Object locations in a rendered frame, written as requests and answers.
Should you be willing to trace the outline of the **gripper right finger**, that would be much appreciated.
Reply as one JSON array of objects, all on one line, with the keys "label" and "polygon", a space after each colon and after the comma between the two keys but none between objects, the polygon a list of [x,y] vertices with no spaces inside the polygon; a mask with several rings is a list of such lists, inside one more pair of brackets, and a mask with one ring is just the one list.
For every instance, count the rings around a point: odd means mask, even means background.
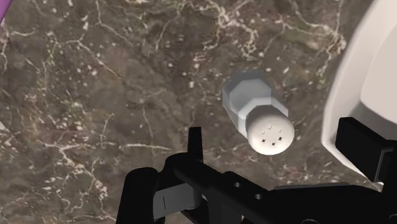
[{"label": "gripper right finger", "polygon": [[370,181],[397,186],[397,140],[382,137],[353,117],[343,117],[335,146]]}]

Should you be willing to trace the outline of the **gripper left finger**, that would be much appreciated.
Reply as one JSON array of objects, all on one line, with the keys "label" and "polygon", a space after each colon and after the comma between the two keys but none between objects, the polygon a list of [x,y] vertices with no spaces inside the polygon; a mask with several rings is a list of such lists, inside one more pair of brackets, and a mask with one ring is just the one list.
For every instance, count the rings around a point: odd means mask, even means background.
[{"label": "gripper left finger", "polygon": [[126,175],[116,224],[164,224],[174,213],[193,224],[270,224],[265,194],[234,172],[206,165],[201,128],[191,127],[187,151],[168,157],[161,172],[143,167]]}]

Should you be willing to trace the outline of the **white salt shaker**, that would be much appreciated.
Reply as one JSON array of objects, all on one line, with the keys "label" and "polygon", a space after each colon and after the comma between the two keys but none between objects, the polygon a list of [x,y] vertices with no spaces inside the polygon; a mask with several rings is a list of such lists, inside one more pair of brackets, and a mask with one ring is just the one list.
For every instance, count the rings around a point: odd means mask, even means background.
[{"label": "white salt shaker", "polygon": [[293,142],[295,128],[278,91],[258,70],[238,71],[222,89],[223,107],[254,151],[277,155]]}]

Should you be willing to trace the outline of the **purple object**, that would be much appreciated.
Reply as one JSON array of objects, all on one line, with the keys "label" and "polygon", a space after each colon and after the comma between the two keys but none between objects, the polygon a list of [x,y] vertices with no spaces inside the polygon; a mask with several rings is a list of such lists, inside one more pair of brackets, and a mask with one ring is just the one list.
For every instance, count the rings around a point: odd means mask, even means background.
[{"label": "purple object", "polygon": [[0,23],[4,20],[12,1],[13,0],[0,0]]}]

